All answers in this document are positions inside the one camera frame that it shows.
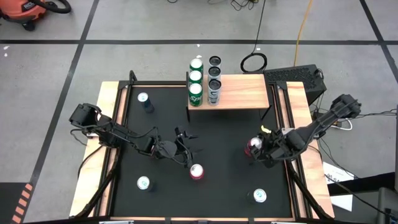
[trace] green can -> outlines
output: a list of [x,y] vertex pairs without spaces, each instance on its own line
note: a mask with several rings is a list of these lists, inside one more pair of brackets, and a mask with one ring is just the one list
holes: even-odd
[[199,58],[195,58],[189,64],[189,72],[199,71],[203,76],[203,62]]
[[199,71],[192,71],[189,73],[189,85],[194,83],[200,84],[203,81],[203,75]]
[[189,86],[189,103],[192,106],[200,106],[203,101],[203,90],[201,85],[194,83]]

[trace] concrete floor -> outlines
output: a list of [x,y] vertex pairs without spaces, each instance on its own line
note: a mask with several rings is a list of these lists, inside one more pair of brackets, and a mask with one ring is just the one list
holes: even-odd
[[[235,11],[229,2],[70,0],[71,14],[48,13],[34,32],[0,21],[0,182],[29,182],[48,130],[53,134],[25,222],[68,218],[84,152],[69,135],[68,118],[78,103],[96,102],[102,81],[126,80],[131,69],[139,80],[183,80],[189,61],[197,55],[219,55],[223,73],[241,73],[240,61],[253,45],[225,40],[255,39],[262,1],[251,11]],[[307,0],[268,0],[259,39],[295,40],[307,4]],[[384,40],[398,40],[398,2],[366,0],[366,4]],[[118,45],[86,40],[184,41]],[[198,46],[189,40],[213,44]],[[316,0],[302,40],[377,37],[359,0]],[[293,65],[295,46],[290,43],[258,45],[268,57],[267,69]],[[359,99],[363,113],[396,108],[398,77],[380,45],[325,43],[301,45],[297,61],[323,70],[328,91],[322,108],[329,108],[342,93]],[[387,49],[398,59],[398,46],[387,45]],[[259,67],[256,60],[250,63]],[[63,87],[66,99],[58,101]],[[57,104],[60,113],[55,110]],[[52,119],[54,132],[49,129]],[[353,126],[352,131],[330,129],[324,137],[335,160],[359,177],[393,171],[396,120],[373,116],[354,120]]]

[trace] wooden shelf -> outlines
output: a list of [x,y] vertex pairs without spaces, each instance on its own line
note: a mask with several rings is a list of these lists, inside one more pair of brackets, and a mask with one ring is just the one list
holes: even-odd
[[232,110],[265,109],[269,107],[266,83],[263,74],[222,75],[220,102],[210,106],[208,98],[208,76],[203,76],[203,103],[192,106],[188,99],[189,110]]

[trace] yellow cable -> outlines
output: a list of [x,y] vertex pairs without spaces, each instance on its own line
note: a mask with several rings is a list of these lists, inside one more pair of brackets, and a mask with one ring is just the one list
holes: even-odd
[[309,4],[308,4],[307,10],[305,11],[305,15],[304,15],[303,22],[301,23],[300,31],[298,32],[298,37],[297,37],[297,42],[296,42],[296,51],[295,51],[295,53],[294,53],[294,63],[293,63],[293,66],[296,66],[297,49],[299,48],[299,41],[300,41],[301,31],[303,31],[303,27],[304,27],[305,21],[307,20],[308,13],[310,12],[311,5],[312,5],[312,0],[310,0],[310,2],[309,2]]

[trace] soda can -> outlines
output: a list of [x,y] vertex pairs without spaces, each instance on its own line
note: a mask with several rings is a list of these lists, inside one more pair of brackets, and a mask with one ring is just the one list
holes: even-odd
[[261,149],[262,146],[262,140],[259,137],[254,137],[250,139],[250,141],[246,144],[246,147],[244,148],[244,153],[251,157],[250,150],[253,147],[256,147],[257,149]]
[[210,67],[218,67],[221,68],[221,58],[219,56],[212,56],[209,59]]
[[203,75],[203,62],[199,58],[195,58],[189,64],[189,72],[199,71]]
[[155,183],[149,180],[148,177],[142,176],[137,180],[138,189],[145,192],[153,192]]
[[267,200],[267,194],[262,189],[256,189],[249,191],[246,194],[246,198],[250,203],[263,203]]
[[209,68],[208,82],[210,82],[213,79],[221,81],[221,70],[219,67]]
[[154,105],[152,105],[152,103],[150,102],[147,93],[140,93],[140,94],[138,94],[137,98],[138,98],[138,101],[141,102],[141,105],[144,108],[146,113],[154,112],[154,110],[155,110]]
[[189,174],[192,179],[194,180],[200,180],[203,178],[203,175],[205,175],[205,171],[203,170],[203,167],[199,164],[194,164],[191,166],[191,169],[189,170]]
[[207,102],[211,106],[217,106],[220,102],[221,82],[218,80],[211,80],[208,88]]
[[192,71],[189,73],[189,85],[194,83],[201,84],[203,81],[203,75],[199,71]]
[[189,103],[192,106],[200,106],[203,98],[203,90],[200,84],[194,83],[189,86]]

